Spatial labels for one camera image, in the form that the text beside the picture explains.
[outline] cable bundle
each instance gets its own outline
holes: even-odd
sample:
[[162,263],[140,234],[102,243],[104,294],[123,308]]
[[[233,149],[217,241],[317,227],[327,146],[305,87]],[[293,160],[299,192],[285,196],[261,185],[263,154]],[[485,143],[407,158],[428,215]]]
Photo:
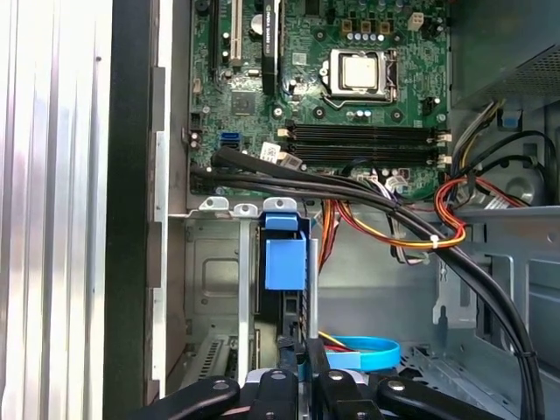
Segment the cable bundle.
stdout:
[[[371,206],[381,210],[414,235],[417,235],[420,241],[401,241],[386,235],[378,235],[377,232],[370,232],[370,234],[377,235],[378,239],[396,246],[408,247],[414,244],[412,248],[418,246],[420,249],[429,249],[434,252],[487,304],[503,325],[519,361],[523,396],[521,419],[544,419],[543,385],[539,376],[536,354],[521,316],[504,290],[467,254],[454,246],[460,242],[461,237],[464,237],[465,226],[446,207],[445,199],[455,182],[466,182],[466,179],[454,180],[453,184],[443,185],[436,194],[436,212],[446,225],[455,230],[454,236],[447,238],[414,211],[398,201],[383,197],[358,181],[295,171],[228,148],[218,150],[214,154],[214,161],[217,165],[233,166],[238,170],[252,173],[216,174],[194,168],[193,175],[206,181],[211,180],[216,185],[232,188],[262,191],[294,198],[316,198],[334,200],[338,203],[357,203]],[[484,180],[477,180],[477,182],[480,182],[484,187],[492,187]],[[330,214],[328,217],[331,217],[333,211],[330,207],[328,212]]]

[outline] chip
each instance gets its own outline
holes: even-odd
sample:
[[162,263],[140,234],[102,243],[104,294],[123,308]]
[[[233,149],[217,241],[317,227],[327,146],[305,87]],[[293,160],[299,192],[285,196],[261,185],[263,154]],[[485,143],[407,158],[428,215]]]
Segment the chip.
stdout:
[[343,88],[377,88],[377,59],[346,56],[342,60]]
[[231,112],[235,116],[252,116],[256,109],[256,93],[234,91],[231,93]]

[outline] grey metal frame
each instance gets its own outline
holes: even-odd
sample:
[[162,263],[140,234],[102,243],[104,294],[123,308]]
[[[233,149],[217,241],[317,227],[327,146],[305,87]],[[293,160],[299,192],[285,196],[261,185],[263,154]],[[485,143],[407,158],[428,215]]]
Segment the grey metal frame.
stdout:
[[111,13],[0,3],[5,420],[102,418]]

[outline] pcie slot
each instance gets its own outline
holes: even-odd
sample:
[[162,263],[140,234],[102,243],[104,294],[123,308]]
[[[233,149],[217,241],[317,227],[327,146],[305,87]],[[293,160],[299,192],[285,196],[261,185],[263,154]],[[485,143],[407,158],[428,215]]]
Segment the pcie slot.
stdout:
[[218,72],[218,43],[220,42],[220,0],[211,0],[210,31],[208,32],[208,73],[215,80]]
[[243,0],[231,2],[231,65],[242,64]]

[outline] red wire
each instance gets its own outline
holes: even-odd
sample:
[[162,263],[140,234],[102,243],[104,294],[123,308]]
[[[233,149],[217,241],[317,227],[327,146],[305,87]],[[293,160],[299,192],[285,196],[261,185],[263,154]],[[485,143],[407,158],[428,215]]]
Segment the red wire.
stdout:
[[344,347],[335,346],[335,345],[328,345],[328,346],[325,346],[325,349],[326,349],[326,350],[331,350],[331,351],[336,352],[336,353],[348,353],[348,352],[352,352],[352,350],[350,350],[349,348],[344,348]]

